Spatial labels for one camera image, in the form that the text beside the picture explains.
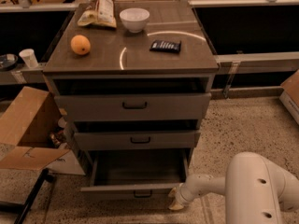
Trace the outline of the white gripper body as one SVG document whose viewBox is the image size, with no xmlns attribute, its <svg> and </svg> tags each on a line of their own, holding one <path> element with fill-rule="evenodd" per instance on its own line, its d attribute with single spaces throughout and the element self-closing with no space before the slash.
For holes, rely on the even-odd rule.
<svg viewBox="0 0 299 224">
<path fill-rule="evenodd" d="M 185 207 L 194 200 L 194 195 L 184 184 L 180 184 L 179 186 L 177 186 L 175 199 L 176 203 L 178 203 L 180 206 Z"/>
</svg>

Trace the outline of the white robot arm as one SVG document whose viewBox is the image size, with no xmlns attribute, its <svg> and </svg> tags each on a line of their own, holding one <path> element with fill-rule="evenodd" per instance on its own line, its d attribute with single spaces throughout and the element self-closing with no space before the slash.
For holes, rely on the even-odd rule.
<svg viewBox="0 0 299 224">
<path fill-rule="evenodd" d="M 224 177 L 189 175 L 170 191 L 169 208 L 181 210 L 209 193 L 225 197 L 226 224 L 283 224 L 283 212 L 299 209 L 298 178 L 252 152 L 233 156 Z"/>
</svg>

